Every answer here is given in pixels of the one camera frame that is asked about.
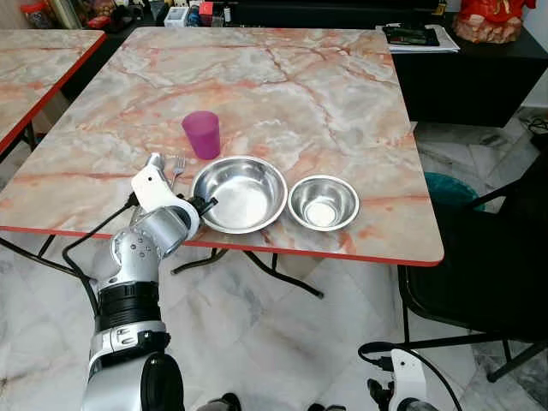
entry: marble table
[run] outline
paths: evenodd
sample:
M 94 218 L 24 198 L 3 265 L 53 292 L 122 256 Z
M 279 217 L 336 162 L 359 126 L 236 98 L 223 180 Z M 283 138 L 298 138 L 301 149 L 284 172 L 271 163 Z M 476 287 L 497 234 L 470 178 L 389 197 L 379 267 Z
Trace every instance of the marble table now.
M 384 36 L 364 30 L 135 30 L 0 193 L 0 229 L 82 235 L 123 204 L 150 152 L 186 153 L 175 190 L 188 195 L 207 164 L 180 125 L 194 110 L 219 115 L 222 156 L 264 158 L 289 187 L 338 176 L 361 204 L 337 232 L 303 229 L 285 212 L 249 235 L 203 227 L 188 245 L 409 265 L 443 258 L 394 64 Z
M 0 30 L 0 153 L 105 39 L 95 30 Z

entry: purple cup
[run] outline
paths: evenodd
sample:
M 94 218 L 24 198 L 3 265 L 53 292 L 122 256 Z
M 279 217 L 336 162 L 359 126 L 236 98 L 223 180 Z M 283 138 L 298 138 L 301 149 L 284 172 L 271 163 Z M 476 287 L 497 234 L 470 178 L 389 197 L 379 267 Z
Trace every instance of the purple cup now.
M 211 160 L 219 155 L 219 117 L 215 113 L 195 111 L 186 116 L 181 125 L 199 158 Z

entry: teal trash bin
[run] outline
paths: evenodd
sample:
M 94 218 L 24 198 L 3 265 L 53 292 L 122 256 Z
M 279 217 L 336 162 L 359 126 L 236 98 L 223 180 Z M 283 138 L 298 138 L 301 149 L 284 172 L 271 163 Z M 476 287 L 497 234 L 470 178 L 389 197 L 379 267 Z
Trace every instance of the teal trash bin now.
M 439 173 L 425 173 L 425 178 L 430 198 L 434 203 L 458 207 L 479 197 L 470 186 L 454 177 Z M 484 211 L 485 204 L 478 205 L 475 210 Z

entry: stainless steel bowl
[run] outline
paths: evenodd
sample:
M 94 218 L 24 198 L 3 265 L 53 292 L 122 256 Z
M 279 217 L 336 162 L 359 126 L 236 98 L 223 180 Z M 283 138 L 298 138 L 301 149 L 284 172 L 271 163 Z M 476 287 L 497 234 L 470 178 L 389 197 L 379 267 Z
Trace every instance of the stainless steel bowl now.
M 282 174 L 265 160 L 226 157 L 204 167 L 194 178 L 192 193 L 218 204 L 202 217 L 223 233 L 244 234 L 274 222 L 285 207 L 288 187 Z
M 309 176 L 289 193 L 289 212 L 301 224 L 317 231 L 333 231 L 358 215 L 358 194 L 347 182 L 332 176 Z

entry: tiled floor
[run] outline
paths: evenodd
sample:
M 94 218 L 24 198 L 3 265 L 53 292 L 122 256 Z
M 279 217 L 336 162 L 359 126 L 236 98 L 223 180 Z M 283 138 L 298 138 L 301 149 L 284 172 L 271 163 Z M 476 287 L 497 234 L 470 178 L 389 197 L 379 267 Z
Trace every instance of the tiled floor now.
M 416 133 L 425 170 L 457 176 L 481 194 L 519 177 L 535 155 L 516 122 L 504 130 L 420 124 Z M 24 150 L 19 156 L 25 157 Z M 2 168 L 4 178 L 7 169 Z M 32 250 L 45 240 L 2 236 Z M 67 242 L 56 239 L 47 257 L 59 260 Z M 84 268 L 99 244 L 92 240 L 78 250 Z M 322 289 L 322 301 L 266 276 L 239 252 L 216 265 L 170 275 L 182 262 L 206 255 L 205 249 L 184 247 L 161 265 L 169 351 L 182 369 L 189 410 L 228 390 L 248 411 L 301 411 L 316 401 L 340 403 L 349 411 L 377 409 L 365 382 L 371 377 L 387 382 L 390 375 L 361 361 L 357 348 L 402 340 L 394 267 L 282 256 L 281 271 Z M 410 324 L 413 337 L 467 332 L 414 315 Z M 79 409 L 91 334 L 91 310 L 74 279 L 0 248 L 0 409 Z M 466 410 L 543 410 L 546 353 L 491 384 L 485 365 L 500 361 L 500 349 L 486 344 L 422 354 L 450 381 Z M 433 374 L 426 376 L 431 402 L 453 409 L 442 385 Z

